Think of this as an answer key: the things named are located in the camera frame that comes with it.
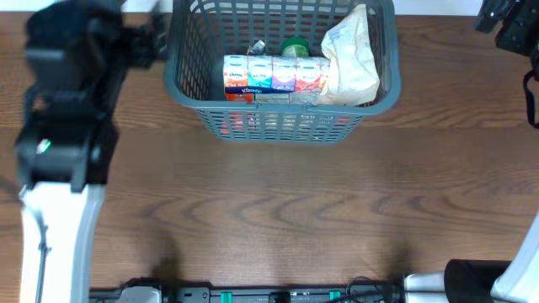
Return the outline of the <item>tissue pack multipack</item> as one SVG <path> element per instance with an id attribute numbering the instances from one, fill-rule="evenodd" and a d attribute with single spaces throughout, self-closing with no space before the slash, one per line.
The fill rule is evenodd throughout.
<path id="1" fill-rule="evenodd" d="M 225 93 L 321 93 L 330 67 L 325 57 L 223 57 Z"/>

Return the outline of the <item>red spaghetti packet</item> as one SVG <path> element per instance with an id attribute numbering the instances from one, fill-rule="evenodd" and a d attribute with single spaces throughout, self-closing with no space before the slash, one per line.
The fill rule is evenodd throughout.
<path id="1" fill-rule="evenodd" d="M 246 102 L 248 104 L 296 104 L 315 105 L 319 93 L 226 93 L 227 101 Z"/>

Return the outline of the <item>gold coffee bag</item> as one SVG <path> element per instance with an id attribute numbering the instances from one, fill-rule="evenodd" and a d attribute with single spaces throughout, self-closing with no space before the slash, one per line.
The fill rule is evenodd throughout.
<path id="1" fill-rule="evenodd" d="M 258 40 L 253 45 L 249 46 L 248 56 L 264 56 L 266 54 L 266 44 L 262 40 Z"/>

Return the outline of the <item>green lid jar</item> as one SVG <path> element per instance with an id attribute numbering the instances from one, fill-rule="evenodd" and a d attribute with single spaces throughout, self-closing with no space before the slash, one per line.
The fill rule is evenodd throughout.
<path id="1" fill-rule="evenodd" d="M 282 44 L 281 55 L 290 58 L 309 57 L 309 45 L 307 41 L 301 37 L 294 36 L 288 38 Z"/>

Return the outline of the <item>snack bag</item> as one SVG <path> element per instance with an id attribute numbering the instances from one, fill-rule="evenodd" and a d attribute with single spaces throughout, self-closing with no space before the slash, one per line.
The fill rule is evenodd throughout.
<path id="1" fill-rule="evenodd" d="M 321 49 L 330 64 L 320 104 L 357 106 L 376 98 L 380 78 L 371 49 L 366 5 L 357 5 L 328 30 Z"/>

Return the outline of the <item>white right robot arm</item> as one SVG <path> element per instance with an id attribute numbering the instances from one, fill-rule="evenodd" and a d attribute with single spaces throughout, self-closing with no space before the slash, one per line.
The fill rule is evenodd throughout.
<path id="1" fill-rule="evenodd" d="M 526 119 L 538 128 L 538 97 L 529 88 L 538 80 L 538 0 L 488 0 L 478 13 L 475 30 L 489 33 L 497 23 L 496 47 L 530 59 L 523 77 Z M 400 302 L 537 302 L 538 219 L 535 218 L 510 262 L 452 259 L 442 272 L 410 274 L 392 288 Z"/>

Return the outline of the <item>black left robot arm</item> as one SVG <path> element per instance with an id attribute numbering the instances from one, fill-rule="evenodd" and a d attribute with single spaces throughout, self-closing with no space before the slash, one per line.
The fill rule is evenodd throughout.
<path id="1" fill-rule="evenodd" d="M 19 298 L 87 302 L 94 231 L 119 132 L 114 112 L 132 68 L 166 56 L 165 20 L 124 24 L 119 1 L 60 1 L 26 24 L 35 82 L 16 142 L 23 227 Z"/>

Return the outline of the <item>grey plastic basket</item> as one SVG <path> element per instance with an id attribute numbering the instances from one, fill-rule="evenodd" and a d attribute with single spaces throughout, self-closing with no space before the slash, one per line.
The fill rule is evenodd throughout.
<path id="1" fill-rule="evenodd" d="M 164 70 L 168 94 L 194 109 L 209 131 L 229 141 L 343 140 L 365 117 L 390 109 L 401 92 L 398 34 L 391 0 L 361 0 L 371 51 L 381 80 L 373 101 L 359 106 L 299 100 L 228 101 L 222 67 L 226 55 L 244 55 L 262 40 L 278 55 L 288 38 L 303 38 L 321 55 L 325 32 L 358 6 L 356 1 L 175 1 Z"/>

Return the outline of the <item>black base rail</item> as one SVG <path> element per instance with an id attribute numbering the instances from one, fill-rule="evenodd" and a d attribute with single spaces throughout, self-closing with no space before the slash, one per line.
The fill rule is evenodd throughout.
<path id="1" fill-rule="evenodd" d="M 154 287 L 162 294 L 162 302 L 175 303 L 270 303 L 327 302 L 342 297 L 347 302 L 402 303 L 405 294 L 394 286 L 381 282 L 358 280 L 347 284 L 288 284 L 281 286 L 222 286 L 210 283 L 179 283 L 159 285 L 150 280 L 133 279 L 116 289 L 93 289 L 91 302 L 117 302 L 123 291 L 136 286 Z"/>

